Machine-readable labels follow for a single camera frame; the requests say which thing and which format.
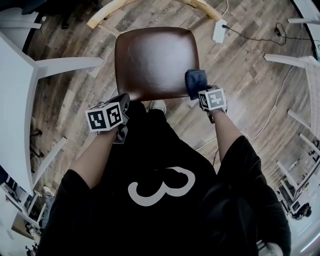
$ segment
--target white table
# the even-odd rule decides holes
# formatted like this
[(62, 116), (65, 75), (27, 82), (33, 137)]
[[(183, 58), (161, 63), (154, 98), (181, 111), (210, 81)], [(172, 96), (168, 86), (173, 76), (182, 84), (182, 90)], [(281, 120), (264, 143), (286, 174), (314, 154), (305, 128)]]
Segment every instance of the white table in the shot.
[(56, 58), (34, 61), (0, 32), (0, 165), (27, 193), (66, 143), (52, 149), (32, 177), (30, 124), (38, 79), (54, 74), (101, 66), (98, 57)]

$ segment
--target printed number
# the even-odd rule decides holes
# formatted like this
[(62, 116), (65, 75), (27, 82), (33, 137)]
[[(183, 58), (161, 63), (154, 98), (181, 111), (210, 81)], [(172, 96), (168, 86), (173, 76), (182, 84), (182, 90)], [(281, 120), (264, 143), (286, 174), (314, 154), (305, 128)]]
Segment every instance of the printed number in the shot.
[(181, 188), (171, 188), (168, 187), (164, 182), (162, 182), (159, 190), (151, 195), (151, 196), (140, 196), (137, 193), (137, 182), (132, 182), (128, 186), (128, 192), (131, 199), (140, 206), (153, 206), (157, 203), (166, 193), (172, 197), (182, 197), (193, 187), (196, 181), (196, 176), (189, 170), (183, 169), (181, 167), (170, 167), (170, 169), (174, 169), (178, 173), (183, 173), (188, 177), (188, 182), (185, 186)]

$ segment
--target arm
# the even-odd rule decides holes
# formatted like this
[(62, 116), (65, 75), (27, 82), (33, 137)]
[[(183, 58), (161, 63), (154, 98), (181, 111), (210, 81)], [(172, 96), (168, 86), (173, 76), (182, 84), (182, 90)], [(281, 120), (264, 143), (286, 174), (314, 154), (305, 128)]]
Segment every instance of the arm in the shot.
[(260, 158), (224, 112), (215, 110), (211, 115), (215, 121), (221, 159), (217, 176), (237, 190), (256, 214), (258, 239), (275, 243), (281, 247), (283, 255), (290, 255), (289, 224), (276, 194), (261, 171)]
[(117, 129), (101, 132), (64, 175), (39, 243), (37, 256), (59, 255), (68, 247), (79, 208), (101, 180)]
[(90, 189), (101, 180), (116, 134), (117, 128), (101, 132), (71, 168), (79, 174)]
[(215, 109), (210, 111), (210, 114), (215, 122), (220, 161), (222, 162), (228, 149), (241, 136), (241, 133), (223, 111)]

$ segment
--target person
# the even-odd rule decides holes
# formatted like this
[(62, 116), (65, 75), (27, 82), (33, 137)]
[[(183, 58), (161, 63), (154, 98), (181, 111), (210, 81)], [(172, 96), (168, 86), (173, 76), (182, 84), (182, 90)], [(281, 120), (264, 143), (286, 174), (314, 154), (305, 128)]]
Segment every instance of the person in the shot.
[(311, 206), (307, 202), (295, 214), (292, 214), (292, 218), (295, 219), (296, 221), (299, 221), (303, 217), (309, 218), (311, 213), (312, 213)]
[(259, 240), (290, 255), (288, 221), (261, 160), (226, 113), (210, 112), (217, 174), (165, 113), (163, 100), (152, 101), (149, 112), (132, 101), (124, 144), (113, 144), (116, 128), (93, 140), (61, 181), (37, 256), (251, 256)]
[(32, 246), (32, 250), (30, 250), (27, 246), (25, 246), (25, 249), (26, 249), (27, 256), (36, 256), (37, 246)]
[(44, 190), (44, 196), (45, 196), (45, 208), (43, 211), (42, 219), (41, 219), (41, 229), (44, 230), (48, 224), (50, 211), (52, 208), (52, 205), (55, 201), (55, 193), (51, 191), (51, 189), (47, 186), (43, 186)]

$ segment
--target wooden chair backrest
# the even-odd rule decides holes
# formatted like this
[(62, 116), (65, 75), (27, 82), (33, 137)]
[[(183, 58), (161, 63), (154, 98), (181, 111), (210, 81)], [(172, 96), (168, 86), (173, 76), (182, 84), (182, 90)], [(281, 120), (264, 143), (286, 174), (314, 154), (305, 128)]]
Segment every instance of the wooden chair backrest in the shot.
[[(118, 37), (123, 32), (118, 31), (114, 27), (99, 25), (99, 24), (104, 20), (104, 18), (109, 18), (118, 9), (138, 1), (140, 0), (113, 0), (107, 5), (105, 5), (103, 8), (101, 8), (95, 15), (93, 15), (91, 19), (87, 22), (87, 25), (92, 29), (98, 26), (102, 29), (108, 30), (108, 32), (114, 35), (115, 37)], [(211, 7), (209, 4), (207, 4), (204, 0), (176, 0), (176, 1), (203, 11), (204, 13), (207, 14), (207, 16), (210, 19), (214, 19), (216, 22), (222, 19), (222, 15), (219, 12), (217, 12), (213, 7)]]

